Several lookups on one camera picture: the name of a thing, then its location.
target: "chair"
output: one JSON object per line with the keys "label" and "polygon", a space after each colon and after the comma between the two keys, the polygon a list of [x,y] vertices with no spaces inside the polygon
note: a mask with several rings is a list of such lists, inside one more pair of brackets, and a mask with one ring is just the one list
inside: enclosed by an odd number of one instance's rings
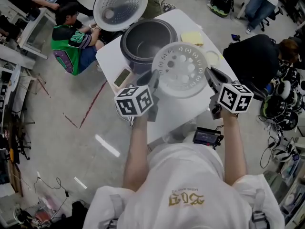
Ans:
{"label": "chair", "polygon": [[[270,19],[272,19],[273,21],[275,21],[275,17],[276,17],[279,13],[283,15],[283,10],[282,10],[280,7],[278,7],[278,12],[272,11],[272,13],[268,16],[268,18],[270,18]],[[269,26],[269,25],[270,25],[269,20],[267,20],[266,18],[265,18],[264,20],[267,21],[267,24],[266,24],[266,25]],[[264,26],[264,22],[263,22],[263,21],[261,22],[261,25],[262,25],[262,31],[265,31],[265,26]]]}

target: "concrete floor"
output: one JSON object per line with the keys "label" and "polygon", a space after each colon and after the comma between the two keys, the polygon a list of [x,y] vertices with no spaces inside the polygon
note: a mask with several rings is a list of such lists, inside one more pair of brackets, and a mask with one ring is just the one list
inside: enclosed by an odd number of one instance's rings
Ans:
{"label": "concrete floor", "polygon": [[[245,39],[255,33],[263,33],[257,28],[251,35],[246,35],[246,20],[235,19],[242,0],[234,0],[235,12],[227,18],[220,18],[210,12],[206,6],[207,1],[167,0],[201,25],[221,52],[232,42],[231,34],[241,35],[241,38]],[[92,8],[94,0],[81,2]],[[292,36],[295,29],[296,24],[284,14],[278,15],[276,21],[271,21],[264,33],[279,42]],[[28,190],[23,186],[29,205],[34,204],[38,197],[33,192],[37,171],[52,187],[58,185],[56,177],[59,177],[62,185],[70,193],[69,199],[62,207],[69,215],[72,202],[82,199],[90,203],[98,187],[121,185],[131,130],[116,114],[113,93],[103,73],[98,72],[95,66],[77,77],[66,73],[52,55],[51,30],[48,30],[48,33],[43,52],[48,54],[49,58],[38,59],[34,67],[34,70],[41,73],[47,81],[46,91],[41,89],[37,95],[29,94],[27,98],[28,114],[36,124],[27,127],[32,141],[32,150],[29,152],[31,160],[26,161],[21,157],[20,170],[23,179],[32,188]],[[263,171],[259,161],[269,137],[264,124],[256,119],[259,108],[260,102],[254,101],[250,111],[239,117],[250,174],[260,174]],[[197,117],[197,124],[206,128],[216,128],[221,121],[213,121],[210,113],[206,111]],[[121,156],[116,158],[107,151],[95,139],[95,135],[99,135],[115,147]],[[223,159],[223,145],[217,148],[217,152]],[[80,186],[74,177],[85,184],[87,189]],[[49,189],[41,182],[38,182],[37,187],[38,194],[48,194],[58,207],[65,199],[62,189]]]}

